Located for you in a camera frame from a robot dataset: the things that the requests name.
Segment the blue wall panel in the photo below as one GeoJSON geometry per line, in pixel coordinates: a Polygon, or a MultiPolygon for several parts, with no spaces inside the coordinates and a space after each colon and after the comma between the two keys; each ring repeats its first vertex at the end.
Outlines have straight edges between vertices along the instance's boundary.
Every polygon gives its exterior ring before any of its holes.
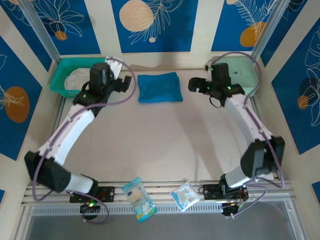
{"type": "Polygon", "coordinates": [[[285,10],[282,18],[272,33],[269,41],[267,42],[263,52],[261,53],[261,59],[265,66],[267,66],[271,57],[279,47],[280,43],[286,36],[287,32],[291,28],[292,24],[298,17],[302,8],[305,6],[307,0],[291,0],[287,9],[285,10]]]}
{"type": "MultiPolygon", "coordinates": [[[[36,52],[39,40],[19,6],[8,0],[0,3],[36,52]]],[[[101,53],[84,0],[34,0],[32,4],[61,55],[101,53]]]]}
{"type": "Polygon", "coordinates": [[[189,52],[198,0],[111,0],[122,53],[189,52]]]}
{"type": "Polygon", "coordinates": [[[226,0],[211,51],[251,51],[275,3],[274,0],[226,0]]]}
{"type": "Polygon", "coordinates": [[[5,196],[5,191],[0,189],[0,206],[1,206],[1,202],[2,202],[2,199],[4,198],[4,196],[5,196]]]}
{"type": "Polygon", "coordinates": [[[312,188],[313,188],[314,194],[320,204],[320,181],[312,183],[312,188]]]}
{"type": "Polygon", "coordinates": [[[0,153],[17,160],[42,87],[0,37],[0,153]]]}
{"type": "Polygon", "coordinates": [[[320,144],[320,19],[272,86],[299,153],[320,144]]]}
{"type": "Polygon", "coordinates": [[[9,16],[15,27],[18,29],[20,34],[23,36],[26,43],[30,46],[34,54],[37,56],[39,61],[42,63],[44,68],[48,71],[51,65],[51,58],[41,44],[37,35],[29,25],[29,22],[20,10],[20,7],[13,4],[9,0],[0,0],[0,5],[3,10],[9,16]]]}

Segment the glass panel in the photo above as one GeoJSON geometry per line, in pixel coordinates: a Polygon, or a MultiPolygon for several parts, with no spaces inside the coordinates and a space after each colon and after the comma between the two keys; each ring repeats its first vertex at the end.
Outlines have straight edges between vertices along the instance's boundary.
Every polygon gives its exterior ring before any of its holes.
{"type": "Polygon", "coordinates": [[[80,216],[32,217],[27,240],[278,240],[295,239],[285,204],[258,202],[235,219],[222,214],[155,214],[143,223],[135,215],[111,215],[104,225],[84,223],[80,216]]]}

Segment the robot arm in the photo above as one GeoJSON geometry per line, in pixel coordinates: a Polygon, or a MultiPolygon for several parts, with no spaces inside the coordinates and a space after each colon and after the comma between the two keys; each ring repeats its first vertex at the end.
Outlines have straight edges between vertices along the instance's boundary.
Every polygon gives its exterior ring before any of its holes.
{"type": "Polygon", "coordinates": [[[92,193],[95,196],[95,189],[98,187],[96,180],[84,175],[73,174],[62,166],[80,134],[106,106],[110,94],[113,91],[126,92],[129,88],[131,77],[126,76],[124,81],[120,78],[116,79],[119,74],[119,64],[116,63],[114,68],[112,64],[94,64],[90,69],[89,82],[75,97],[69,113],[58,129],[36,153],[29,151],[25,155],[24,160],[32,180],[40,159],[45,155],[37,177],[38,183],[58,193],[62,191],[81,192],[92,193]],[[102,104],[102,106],[83,109],[92,104],[102,104]],[[74,117],[74,114],[80,110],[81,112],[74,117]]]}
{"type": "Polygon", "coordinates": [[[239,84],[231,84],[227,63],[206,66],[210,79],[194,77],[189,80],[188,89],[209,95],[220,101],[222,107],[233,115],[240,127],[247,150],[240,160],[240,166],[227,174],[223,174],[219,184],[203,186],[208,191],[204,198],[208,200],[237,199],[238,192],[244,189],[243,184],[255,176],[264,176],[277,171],[275,160],[272,156],[262,131],[271,142],[279,163],[284,153],[285,141],[282,137],[274,137],[262,124],[254,111],[248,105],[244,106],[245,91],[239,84]],[[254,116],[260,128],[253,121],[249,113],[254,116]]]}

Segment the snack package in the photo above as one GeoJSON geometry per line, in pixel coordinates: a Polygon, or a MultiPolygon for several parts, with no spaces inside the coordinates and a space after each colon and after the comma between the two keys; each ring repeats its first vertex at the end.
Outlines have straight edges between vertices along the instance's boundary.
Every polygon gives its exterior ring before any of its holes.
{"type": "Polygon", "coordinates": [[[132,182],[124,185],[122,191],[133,206],[133,210],[139,223],[150,218],[158,211],[157,207],[148,196],[140,177],[137,177],[132,182]]]}
{"type": "Polygon", "coordinates": [[[200,196],[188,181],[170,194],[181,212],[200,200],[200,196]]]}

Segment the folded blue cloth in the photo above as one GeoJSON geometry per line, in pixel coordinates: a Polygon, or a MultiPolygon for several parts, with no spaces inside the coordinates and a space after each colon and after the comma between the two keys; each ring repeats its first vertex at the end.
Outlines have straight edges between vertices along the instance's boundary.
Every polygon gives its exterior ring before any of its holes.
{"type": "Polygon", "coordinates": [[[138,75],[139,103],[182,102],[176,72],[161,75],[138,75]]]}

